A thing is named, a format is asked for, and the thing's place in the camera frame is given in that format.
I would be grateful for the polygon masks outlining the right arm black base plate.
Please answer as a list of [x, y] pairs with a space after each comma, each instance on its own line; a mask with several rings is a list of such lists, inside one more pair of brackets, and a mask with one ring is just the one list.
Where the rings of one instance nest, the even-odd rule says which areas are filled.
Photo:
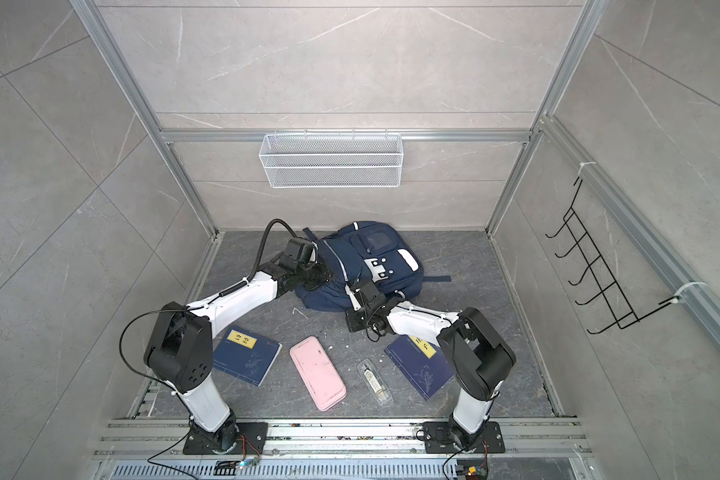
[[424, 422], [414, 438], [424, 443], [428, 454], [471, 452], [475, 449], [488, 454], [506, 452], [500, 426], [493, 421], [485, 422], [476, 433], [467, 433], [454, 421]]

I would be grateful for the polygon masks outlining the navy blue student backpack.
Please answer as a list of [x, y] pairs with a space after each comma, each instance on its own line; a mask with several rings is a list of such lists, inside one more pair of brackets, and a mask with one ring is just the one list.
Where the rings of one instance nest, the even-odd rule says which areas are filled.
[[331, 279], [314, 290], [295, 289], [304, 306], [321, 312], [344, 312], [354, 308], [348, 289], [371, 280], [385, 294], [401, 293], [411, 300], [426, 282], [450, 282], [449, 275], [428, 276], [422, 262], [400, 233], [376, 221], [356, 221], [321, 238], [305, 229], [306, 237], [332, 273]]

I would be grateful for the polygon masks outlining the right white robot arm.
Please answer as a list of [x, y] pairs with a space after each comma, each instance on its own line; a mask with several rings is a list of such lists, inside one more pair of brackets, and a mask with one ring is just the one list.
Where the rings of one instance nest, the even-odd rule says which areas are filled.
[[445, 312], [420, 307], [402, 293], [383, 294], [371, 280], [345, 287], [349, 322], [382, 335], [407, 335], [435, 344], [461, 391], [450, 415], [451, 435], [464, 446], [485, 428], [494, 401], [516, 364], [516, 355], [476, 308]]

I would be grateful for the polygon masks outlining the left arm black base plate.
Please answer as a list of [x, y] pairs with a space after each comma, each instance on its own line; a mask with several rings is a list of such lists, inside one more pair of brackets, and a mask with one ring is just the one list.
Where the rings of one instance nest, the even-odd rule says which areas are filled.
[[189, 424], [185, 455], [260, 455], [267, 440], [266, 422], [227, 421], [219, 430], [208, 432], [194, 421]]

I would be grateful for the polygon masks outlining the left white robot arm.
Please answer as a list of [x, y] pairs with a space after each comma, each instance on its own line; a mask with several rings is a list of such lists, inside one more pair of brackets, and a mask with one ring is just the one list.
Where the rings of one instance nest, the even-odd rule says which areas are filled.
[[144, 363], [179, 396], [194, 426], [209, 434], [230, 430], [232, 410], [211, 378], [214, 338], [255, 308], [298, 288], [314, 290], [331, 277], [317, 243], [293, 237], [283, 252], [226, 289], [188, 305], [166, 304]]

